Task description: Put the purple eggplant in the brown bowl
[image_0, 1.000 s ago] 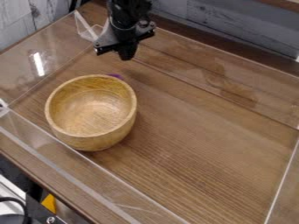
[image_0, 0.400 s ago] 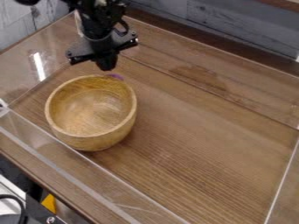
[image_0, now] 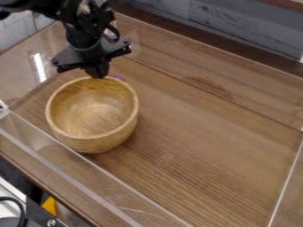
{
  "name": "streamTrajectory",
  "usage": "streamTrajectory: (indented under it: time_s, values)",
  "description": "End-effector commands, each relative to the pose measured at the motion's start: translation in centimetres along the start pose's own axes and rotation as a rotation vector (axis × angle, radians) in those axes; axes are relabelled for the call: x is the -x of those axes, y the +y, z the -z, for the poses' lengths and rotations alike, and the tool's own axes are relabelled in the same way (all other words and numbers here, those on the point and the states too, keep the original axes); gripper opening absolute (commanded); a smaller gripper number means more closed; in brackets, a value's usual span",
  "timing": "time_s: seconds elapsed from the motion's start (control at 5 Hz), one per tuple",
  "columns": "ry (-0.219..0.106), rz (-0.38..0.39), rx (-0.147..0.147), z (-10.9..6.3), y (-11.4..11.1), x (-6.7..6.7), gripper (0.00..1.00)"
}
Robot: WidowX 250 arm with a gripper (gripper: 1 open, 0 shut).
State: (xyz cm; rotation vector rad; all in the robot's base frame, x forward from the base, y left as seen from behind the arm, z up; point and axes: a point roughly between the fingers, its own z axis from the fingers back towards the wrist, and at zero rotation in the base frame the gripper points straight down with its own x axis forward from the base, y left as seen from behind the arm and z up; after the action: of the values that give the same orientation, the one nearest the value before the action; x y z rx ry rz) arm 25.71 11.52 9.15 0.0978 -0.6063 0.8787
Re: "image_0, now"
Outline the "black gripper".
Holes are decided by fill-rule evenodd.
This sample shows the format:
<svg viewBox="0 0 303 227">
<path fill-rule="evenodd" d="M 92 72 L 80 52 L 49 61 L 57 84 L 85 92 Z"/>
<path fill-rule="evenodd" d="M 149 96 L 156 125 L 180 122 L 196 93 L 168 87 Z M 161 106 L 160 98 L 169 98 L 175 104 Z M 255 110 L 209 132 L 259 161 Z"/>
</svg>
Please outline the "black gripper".
<svg viewBox="0 0 303 227">
<path fill-rule="evenodd" d="M 121 36 L 115 42 L 104 36 L 86 49 L 70 45 L 50 59 L 52 66 L 62 73 L 80 68 L 92 78 L 104 78 L 109 73 L 109 62 L 113 58 L 131 53 L 131 39 Z"/>
</svg>

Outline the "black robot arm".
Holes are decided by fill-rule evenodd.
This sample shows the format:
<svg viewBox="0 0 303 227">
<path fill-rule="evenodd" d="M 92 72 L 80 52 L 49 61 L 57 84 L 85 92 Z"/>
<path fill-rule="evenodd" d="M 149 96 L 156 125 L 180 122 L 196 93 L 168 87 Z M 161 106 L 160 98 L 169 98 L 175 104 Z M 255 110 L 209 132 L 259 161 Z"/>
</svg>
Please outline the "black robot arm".
<svg viewBox="0 0 303 227">
<path fill-rule="evenodd" d="M 68 46 L 50 59 L 58 73 L 80 68 L 92 78 L 104 78 L 110 60 L 131 53 L 131 39 L 112 25 L 116 17 L 108 0 L 0 0 L 0 20 L 24 11 L 64 26 Z"/>
</svg>

